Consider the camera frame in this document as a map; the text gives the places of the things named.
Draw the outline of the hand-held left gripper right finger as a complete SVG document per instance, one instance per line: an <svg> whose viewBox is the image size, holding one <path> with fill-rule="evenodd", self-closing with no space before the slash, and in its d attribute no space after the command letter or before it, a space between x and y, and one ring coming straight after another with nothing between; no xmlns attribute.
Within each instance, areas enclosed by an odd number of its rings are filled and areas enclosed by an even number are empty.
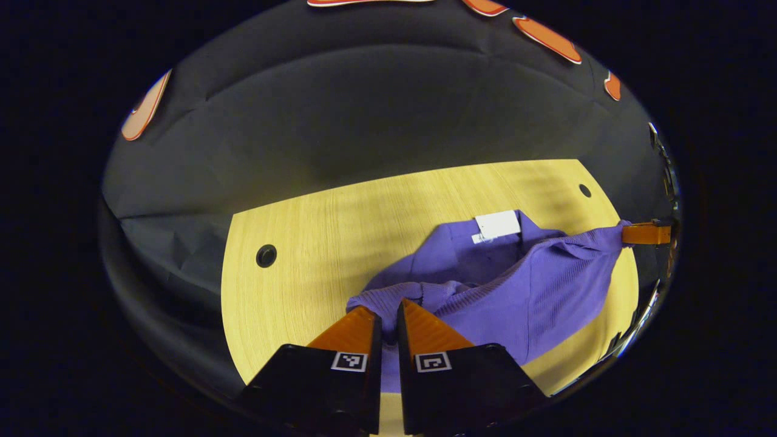
<svg viewBox="0 0 777 437"><path fill-rule="evenodd" d="M496 435L549 403L497 343L474 345L408 299L397 310L402 414L408 435Z"/></svg>

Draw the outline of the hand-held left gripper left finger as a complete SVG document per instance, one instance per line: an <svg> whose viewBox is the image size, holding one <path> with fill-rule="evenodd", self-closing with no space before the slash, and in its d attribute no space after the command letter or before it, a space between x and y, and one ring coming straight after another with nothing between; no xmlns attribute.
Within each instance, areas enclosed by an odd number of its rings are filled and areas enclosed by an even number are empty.
<svg viewBox="0 0 777 437"><path fill-rule="evenodd" d="M240 406L292 435L375 435L380 400L381 318L360 305L308 345L280 346Z"/></svg>

